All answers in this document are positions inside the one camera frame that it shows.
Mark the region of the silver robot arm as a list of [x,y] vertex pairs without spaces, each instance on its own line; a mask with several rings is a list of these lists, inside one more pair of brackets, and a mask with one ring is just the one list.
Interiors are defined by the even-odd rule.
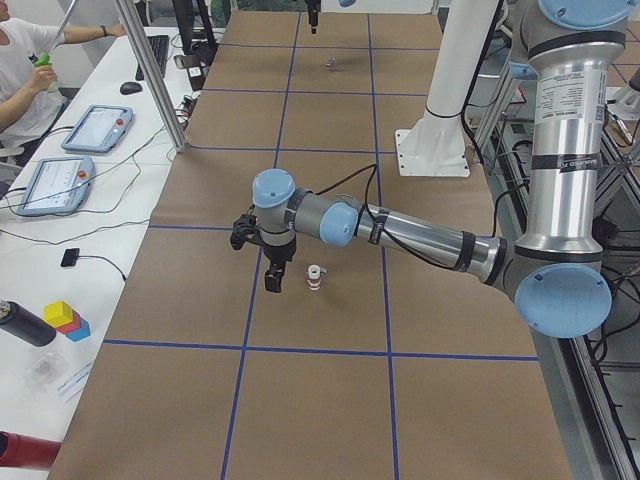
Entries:
[[355,200],[298,187],[282,169],[253,180],[253,242],[270,265],[265,287],[279,292],[296,237],[343,247],[354,238],[398,248],[433,266],[475,275],[504,292],[536,331],[573,338],[599,327],[611,308],[593,239],[602,165],[606,79],[623,52],[631,1],[527,1],[513,52],[536,73],[528,218],[514,243],[452,230]]

